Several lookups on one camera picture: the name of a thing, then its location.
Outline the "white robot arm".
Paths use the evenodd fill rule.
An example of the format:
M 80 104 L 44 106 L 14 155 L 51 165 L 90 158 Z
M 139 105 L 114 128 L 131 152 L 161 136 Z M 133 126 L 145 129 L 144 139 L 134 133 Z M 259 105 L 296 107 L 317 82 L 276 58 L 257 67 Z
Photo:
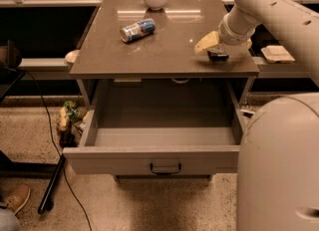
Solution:
M 246 42 L 263 25 L 319 81 L 319 16 L 293 0 L 234 0 L 217 31 L 194 50 Z M 260 108 L 241 140 L 236 231 L 319 231 L 319 94 Z

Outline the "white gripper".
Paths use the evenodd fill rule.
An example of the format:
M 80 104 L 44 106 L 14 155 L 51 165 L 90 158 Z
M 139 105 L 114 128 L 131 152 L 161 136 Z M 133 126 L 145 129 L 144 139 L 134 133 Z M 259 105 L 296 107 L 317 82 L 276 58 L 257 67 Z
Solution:
M 228 17 L 226 14 L 218 25 L 217 31 L 212 31 L 199 40 L 194 46 L 194 53 L 199 55 L 204 51 L 220 44 L 220 41 L 226 45 L 235 46 L 247 42 L 247 48 L 252 47 L 250 37 L 255 33 L 254 29 L 249 29 L 246 33 L 236 33 L 228 25 Z

